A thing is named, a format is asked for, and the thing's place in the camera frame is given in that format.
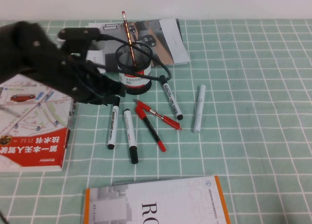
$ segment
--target book cover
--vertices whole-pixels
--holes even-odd
[[[73,106],[22,75],[0,84],[0,171],[61,170]]]
[[[84,224],[230,224],[217,176],[86,190]]]
[[[102,34],[108,34],[128,41],[124,23],[89,23],[88,27],[99,28]],[[147,44],[165,65],[182,64],[190,61],[183,45],[179,21],[177,19],[157,19],[128,22],[130,38],[133,42]],[[118,41],[101,41],[88,51],[87,60],[117,69],[115,52],[122,45]]]

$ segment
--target robotic arm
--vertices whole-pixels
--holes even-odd
[[[96,105],[112,104],[116,94],[125,96],[123,84],[85,61],[92,41],[101,40],[97,28],[66,29],[59,37],[65,40],[61,49],[36,23],[21,21],[0,27],[0,83],[22,74],[75,101]]]

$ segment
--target whiteboard marker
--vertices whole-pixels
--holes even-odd
[[[196,110],[196,118],[195,118],[195,124],[194,124],[194,133],[198,134],[200,132],[200,126],[201,126],[201,118],[203,115],[203,108],[204,108],[204,102],[205,102],[205,91],[206,86],[201,85],[197,100],[197,110]]]
[[[115,102],[113,104],[111,125],[109,127],[109,135],[108,135],[108,143],[107,143],[108,149],[114,149],[115,144],[116,144],[119,103],[120,103],[120,96],[116,96]]]
[[[161,79],[162,87],[166,91],[166,94],[167,94],[169,101],[171,103],[171,107],[175,112],[176,118],[178,120],[182,120],[183,114],[180,110],[180,107],[177,105],[176,99],[175,99],[175,97],[174,97],[174,95],[173,95],[173,93],[169,87],[169,84],[167,83],[166,77],[164,75],[161,75],[160,79]]]
[[[132,116],[131,116],[131,112],[129,109],[125,109],[124,116],[125,116],[125,121],[126,121],[127,137],[128,137],[128,143],[129,143],[131,163],[136,164],[136,163],[138,163],[137,141],[136,141],[136,137],[135,137],[135,130],[133,128]]]

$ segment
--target pencil holder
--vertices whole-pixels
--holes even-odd
[[[134,72],[140,75],[151,75],[151,57],[153,52],[150,47],[143,43],[133,42],[135,47],[144,50],[146,53],[150,54],[150,57],[144,55],[138,51],[135,47],[133,48],[134,53],[134,63],[131,55],[131,50],[128,45],[120,46],[116,53],[115,58],[118,64],[118,68],[123,71]],[[152,81],[149,79],[137,77],[134,75],[127,75],[119,73],[119,79],[121,83],[126,85],[127,93],[132,95],[139,95],[147,92],[151,86]]]

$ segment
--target red pencil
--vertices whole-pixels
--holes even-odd
[[[126,14],[125,14],[124,11],[122,11],[121,13],[122,13],[122,18],[123,18],[123,23],[125,24],[125,29],[126,29],[126,34],[127,34],[127,38],[128,38],[129,44],[132,44],[131,43],[131,38],[130,38],[130,32],[129,32],[129,28],[128,28],[128,22],[127,22],[127,19],[126,19]],[[131,58],[132,58],[133,65],[135,66],[136,65],[135,54],[134,54],[133,48],[131,46],[130,46],[130,52],[131,52]]]

